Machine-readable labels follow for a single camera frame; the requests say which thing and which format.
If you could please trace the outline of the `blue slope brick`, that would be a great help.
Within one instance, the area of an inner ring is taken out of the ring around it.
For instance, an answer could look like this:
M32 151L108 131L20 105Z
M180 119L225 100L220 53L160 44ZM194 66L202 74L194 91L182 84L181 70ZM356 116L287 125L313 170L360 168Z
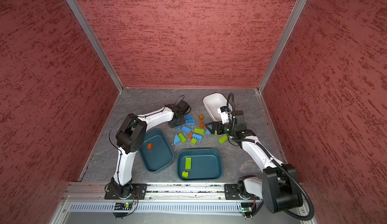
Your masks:
M177 144L179 144L179 143L181 143L181 140L180 140L179 136L176 134L175 137L174 137L173 144L174 144L174 145L177 145Z

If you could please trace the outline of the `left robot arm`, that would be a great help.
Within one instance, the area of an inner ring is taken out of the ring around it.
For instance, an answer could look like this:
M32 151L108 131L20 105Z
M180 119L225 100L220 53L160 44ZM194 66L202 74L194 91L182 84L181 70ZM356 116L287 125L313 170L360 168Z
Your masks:
M118 161L115 173L108 184L110 193L114 193L120 199L126 199L134 193L132 168L136 153L144 143L147 130L165 122L170 128L181 126L184 122L184 116L190 110L190 105L181 100L177 104L167 104L150 113L140 115L130 113L124 117L124 121L115 135Z

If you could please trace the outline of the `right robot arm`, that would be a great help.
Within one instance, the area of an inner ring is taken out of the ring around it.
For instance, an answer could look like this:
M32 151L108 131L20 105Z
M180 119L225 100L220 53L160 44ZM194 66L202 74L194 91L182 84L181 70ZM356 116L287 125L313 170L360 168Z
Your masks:
M213 121L207 123L206 128L211 134L224 134L248 153L262 172L262 178L239 178L237 190L241 198L256 196L271 213L288 212L303 205L296 169L283 164L261 144L257 135L247 128L242 111L229 112L221 107L208 113Z

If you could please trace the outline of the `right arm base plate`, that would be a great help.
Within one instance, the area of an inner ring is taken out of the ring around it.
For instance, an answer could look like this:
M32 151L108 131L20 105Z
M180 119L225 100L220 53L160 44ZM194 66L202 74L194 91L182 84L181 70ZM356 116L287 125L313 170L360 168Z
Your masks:
M224 194L226 200L254 200L252 194L242 194L237 184L224 184Z

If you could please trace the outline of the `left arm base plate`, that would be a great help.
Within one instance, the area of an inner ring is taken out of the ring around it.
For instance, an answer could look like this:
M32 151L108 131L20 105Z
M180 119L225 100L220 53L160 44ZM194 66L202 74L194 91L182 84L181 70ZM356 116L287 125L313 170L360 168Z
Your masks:
M147 184L126 184L120 186L116 183L108 183L105 186L105 200L130 200L130 199L139 199L143 200L145 198Z

